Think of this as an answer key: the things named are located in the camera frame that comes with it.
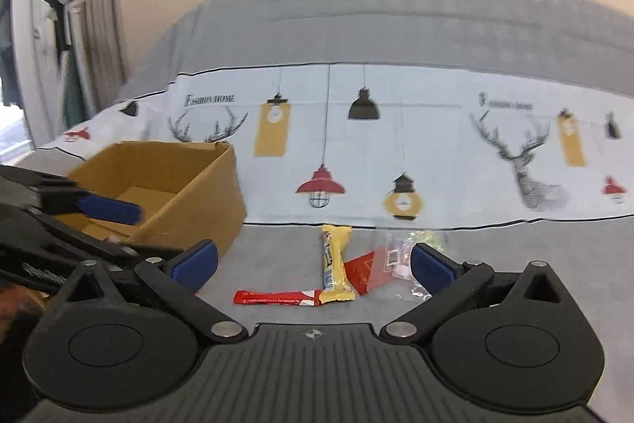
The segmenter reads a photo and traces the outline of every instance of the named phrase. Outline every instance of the deer antler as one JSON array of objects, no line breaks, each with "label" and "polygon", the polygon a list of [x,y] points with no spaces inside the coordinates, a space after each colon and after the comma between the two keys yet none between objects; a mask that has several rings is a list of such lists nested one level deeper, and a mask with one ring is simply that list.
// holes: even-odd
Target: deer antler
[{"label": "deer antler", "polygon": [[513,160],[513,156],[508,151],[508,145],[500,141],[500,132],[497,128],[493,131],[489,131],[484,126],[484,118],[489,115],[489,110],[480,117],[478,121],[474,119],[473,115],[469,115],[471,123],[474,125],[475,130],[480,134],[484,141],[489,142],[490,145],[498,148],[498,153],[503,160]]},{"label": "deer antler", "polygon": [[183,117],[185,117],[185,115],[187,115],[187,112],[183,113],[182,116],[180,116],[178,119],[176,119],[176,124],[174,124],[172,126],[172,118],[170,117],[169,120],[169,128],[172,131],[172,136],[181,142],[191,142],[191,137],[189,136],[189,124],[185,127],[185,130],[181,130],[178,125],[181,123],[181,121],[183,120]]},{"label": "deer antler", "polygon": [[542,126],[534,118],[531,118],[531,122],[533,122],[533,126],[535,126],[535,136],[533,136],[530,131],[527,131],[525,133],[527,142],[522,146],[521,155],[525,155],[531,152],[537,147],[545,144],[548,140],[548,135],[550,133],[550,124]]},{"label": "deer antler", "polygon": [[231,112],[231,110],[229,109],[228,106],[225,106],[225,109],[227,110],[227,112],[229,112],[229,117],[230,117],[229,125],[221,132],[220,131],[220,124],[218,124],[218,120],[216,120],[216,127],[214,129],[214,133],[211,134],[210,136],[208,136],[205,139],[205,142],[218,142],[218,141],[227,139],[231,135],[233,135],[236,131],[238,131],[240,126],[242,126],[244,124],[244,122],[246,120],[246,116],[248,115],[248,112],[245,113],[244,117],[242,118],[242,120],[240,121],[240,123],[238,125],[234,125],[236,117]]}]

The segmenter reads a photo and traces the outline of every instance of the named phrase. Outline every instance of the striped curtain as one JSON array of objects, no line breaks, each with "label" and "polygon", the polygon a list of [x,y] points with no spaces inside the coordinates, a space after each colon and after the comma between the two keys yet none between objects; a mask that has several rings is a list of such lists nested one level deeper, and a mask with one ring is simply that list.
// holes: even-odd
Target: striped curtain
[{"label": "striped curtain", "polygon": [[82,42],[74,42],[77,53],[86,53],[97,109],[113,103],[128,77],[120,14],[120,0],[88,0],[81,15]]}]

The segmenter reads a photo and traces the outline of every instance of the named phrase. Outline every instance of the red snack packet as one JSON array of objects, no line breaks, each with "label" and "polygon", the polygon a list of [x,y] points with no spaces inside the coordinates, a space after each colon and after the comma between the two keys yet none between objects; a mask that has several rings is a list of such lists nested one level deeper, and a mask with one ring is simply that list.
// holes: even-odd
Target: red snack packet
[{"label": "red snack packet", "polygon": [[369,290],[381,287],[394,279],[392,273],[383,271],[382,264],[379,264],[378,268],[372,269],[375,251],[371,251],[370,253],[366,253],[365,255],[353,258],[344,263],[348,281],[356,289],[356,292],[362,296],[365,296]]},{"label": "red snack packet", "polygon": [[319,306],[320,289],[297,290],[293,292],[254,292],[239,290],[233,296],[237,305],[299,305]]}]

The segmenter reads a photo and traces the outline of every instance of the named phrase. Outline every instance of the blue pad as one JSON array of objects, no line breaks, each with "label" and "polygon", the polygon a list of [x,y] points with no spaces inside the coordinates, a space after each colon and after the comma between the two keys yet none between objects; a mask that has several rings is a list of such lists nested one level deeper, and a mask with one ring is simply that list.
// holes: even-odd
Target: blue pad
[{"label": "blue pad", "polygon": [[136,224],[143,218],[139,205],[119,199],[102,198],[95,194],[81,198],[77,202],[77,208],[86,217],[121,224]]},{"label": "blue pad", "polygon": [[216,272],[218,248],[213,242],[206,240],[189,248],[184,254],[185,258],[170,271],[166,271],[166,274],[190,292],[196,292]]},{"label": "blue pad", "polygon": [[432,296],[449,287],[456,279],[455,271],[419,245],[411,250],[410,267],[414,278]]}]

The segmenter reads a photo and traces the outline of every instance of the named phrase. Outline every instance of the yellow snack wrapper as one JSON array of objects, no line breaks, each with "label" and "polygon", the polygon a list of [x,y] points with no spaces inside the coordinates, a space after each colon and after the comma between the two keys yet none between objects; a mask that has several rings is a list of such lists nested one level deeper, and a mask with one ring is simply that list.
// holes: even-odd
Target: yellow snack wrapper
[{"label": "yellow snack wrapper", "polygon": [[321,303],[349,301],[355,297],[354,290],[348,283],[342,256],[352,230],[350,226],[331,224],[324,224],[321,227],[323,236],[323,290],[319,294]]}]

